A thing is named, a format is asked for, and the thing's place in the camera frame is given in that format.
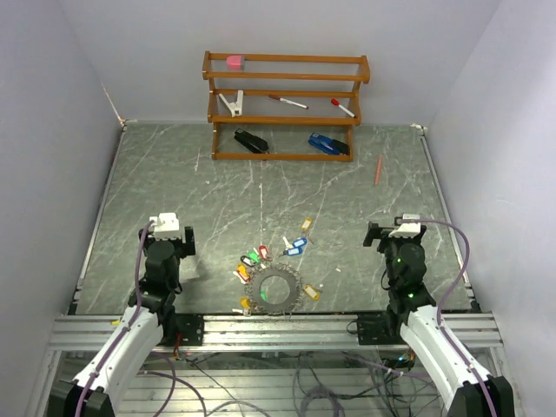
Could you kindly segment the metal disc keyring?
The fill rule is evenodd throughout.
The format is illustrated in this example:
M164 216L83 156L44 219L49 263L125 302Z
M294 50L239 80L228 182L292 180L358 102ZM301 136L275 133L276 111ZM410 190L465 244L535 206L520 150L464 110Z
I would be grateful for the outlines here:
M301 276L288 264L272 263L249 272L245 293L254 313L292 314L301 299Z

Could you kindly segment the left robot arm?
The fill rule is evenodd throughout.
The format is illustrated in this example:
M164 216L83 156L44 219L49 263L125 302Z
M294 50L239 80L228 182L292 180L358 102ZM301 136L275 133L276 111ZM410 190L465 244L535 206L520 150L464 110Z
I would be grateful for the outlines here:
M116 329L70 382L50 390L48 416L115 416L122 398L156 345L178 335L175 296L182 292L181 260L195 254L191 227L176 214L151 216L140 230L135 289Z

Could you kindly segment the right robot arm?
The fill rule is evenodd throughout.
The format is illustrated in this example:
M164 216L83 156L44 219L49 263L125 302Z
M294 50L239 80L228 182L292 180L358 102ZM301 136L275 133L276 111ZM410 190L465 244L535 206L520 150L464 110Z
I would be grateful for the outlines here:
M427 272L422 239L432 219L402 215L383 227L370 222L363 245L378 242L387 277L389 303L382 326L392 343L416 353L437 388L447 416L514 416L513 388L504 376L494 376L456 337L442 317L439 302L424 283Z

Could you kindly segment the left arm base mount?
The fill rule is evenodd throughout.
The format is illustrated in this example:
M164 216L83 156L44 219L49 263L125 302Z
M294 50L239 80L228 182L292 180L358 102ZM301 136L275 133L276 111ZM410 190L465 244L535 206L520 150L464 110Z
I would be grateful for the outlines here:
M163 324L163 346L197 347L203 344L205 320L202 314L172 314Z

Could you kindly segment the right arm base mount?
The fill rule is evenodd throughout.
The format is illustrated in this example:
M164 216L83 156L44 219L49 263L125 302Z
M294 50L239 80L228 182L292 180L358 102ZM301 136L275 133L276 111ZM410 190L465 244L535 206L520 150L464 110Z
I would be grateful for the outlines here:
M346 327L360 346L386 346L404 344L397 320L386 312L358 314Z

